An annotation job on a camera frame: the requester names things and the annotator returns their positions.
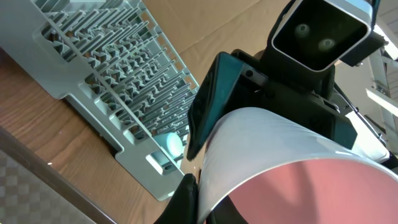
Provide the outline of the pink cup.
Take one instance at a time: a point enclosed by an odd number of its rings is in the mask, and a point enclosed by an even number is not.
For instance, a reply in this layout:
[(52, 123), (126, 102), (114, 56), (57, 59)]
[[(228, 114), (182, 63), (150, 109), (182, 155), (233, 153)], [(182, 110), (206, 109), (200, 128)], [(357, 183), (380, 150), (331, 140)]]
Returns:
[(198, 223), (229, 196), (248, 223), (396, 223), (397, 175), (260, 108), (223, 116), (207, 142)]

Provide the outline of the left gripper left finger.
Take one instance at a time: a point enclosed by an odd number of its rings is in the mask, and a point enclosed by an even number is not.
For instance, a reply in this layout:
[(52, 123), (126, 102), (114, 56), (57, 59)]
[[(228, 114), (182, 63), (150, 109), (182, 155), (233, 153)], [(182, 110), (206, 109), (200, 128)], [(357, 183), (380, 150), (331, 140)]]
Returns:
[(165, 210), (154, 224), (196, 224), (198, 184), (193, 174), (185, 174)]

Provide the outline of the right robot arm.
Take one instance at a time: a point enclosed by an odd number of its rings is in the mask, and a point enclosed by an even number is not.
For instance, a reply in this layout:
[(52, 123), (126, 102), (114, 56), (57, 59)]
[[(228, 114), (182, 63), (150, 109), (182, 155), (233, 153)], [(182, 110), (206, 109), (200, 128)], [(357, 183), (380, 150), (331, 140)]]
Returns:
[(193, 160), (215, 124), (240, 108), (262, 108), (372, 158), (386, 142), (335, 83), (335, 67), (312, 72), (275, 50), (220, 52), (188, 109)]

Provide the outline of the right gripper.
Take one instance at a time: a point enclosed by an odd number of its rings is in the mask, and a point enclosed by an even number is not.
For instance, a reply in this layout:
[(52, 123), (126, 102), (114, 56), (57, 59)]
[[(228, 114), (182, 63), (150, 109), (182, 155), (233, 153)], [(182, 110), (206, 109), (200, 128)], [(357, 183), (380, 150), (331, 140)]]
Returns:
[(196, 158), (223, 116), (228, 100), (230, 111), (246, 107), (266, 109), (352, 149), (358, 134), (330, 98), (323, 90), (320, 94), (305, 90), (283, 73), (265, 70), (258, 59), (242, 50), (220, 52), (188, 110), (187, 159)]

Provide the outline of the light blue cup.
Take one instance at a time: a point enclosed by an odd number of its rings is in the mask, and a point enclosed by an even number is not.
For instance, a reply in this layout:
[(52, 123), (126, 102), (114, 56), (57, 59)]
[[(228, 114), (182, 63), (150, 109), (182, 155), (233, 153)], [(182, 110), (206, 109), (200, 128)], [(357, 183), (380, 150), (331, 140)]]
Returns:
[[(178, 156), (183, 154), (183, 144), (182, 140), (176, 133), (165, 133), (154, 136), (154, 140), (156, 143), (165, 149), (165, 151), (172, 158), (177, 158)], [(166, 156), (160, 152), (156, 151), (152, 154), (152, 157), (162, 166), (169, 162)]]

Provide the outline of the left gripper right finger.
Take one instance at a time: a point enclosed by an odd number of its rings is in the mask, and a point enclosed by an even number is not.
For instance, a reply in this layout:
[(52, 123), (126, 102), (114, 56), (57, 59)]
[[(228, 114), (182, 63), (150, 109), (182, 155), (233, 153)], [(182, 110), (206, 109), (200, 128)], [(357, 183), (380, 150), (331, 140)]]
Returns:
[(248, 224), (226, 196), (208, 215), (206, 224)]

